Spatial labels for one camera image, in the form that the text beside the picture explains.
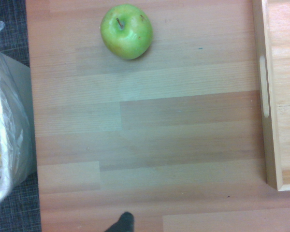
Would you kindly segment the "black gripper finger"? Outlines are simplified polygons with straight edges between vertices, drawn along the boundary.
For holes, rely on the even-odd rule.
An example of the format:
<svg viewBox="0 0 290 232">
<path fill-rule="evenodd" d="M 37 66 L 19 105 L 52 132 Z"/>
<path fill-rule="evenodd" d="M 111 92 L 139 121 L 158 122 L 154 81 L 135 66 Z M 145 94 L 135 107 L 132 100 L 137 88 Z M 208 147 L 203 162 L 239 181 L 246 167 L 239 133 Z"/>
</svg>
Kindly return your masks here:
<svg viewBox="0 0 290 232">
<path fill-rule="evenodd" d="M 124 212 L 116 223 L 105 232 L 134 232 L 134 216 L 130 212 Z"/>
</svg>

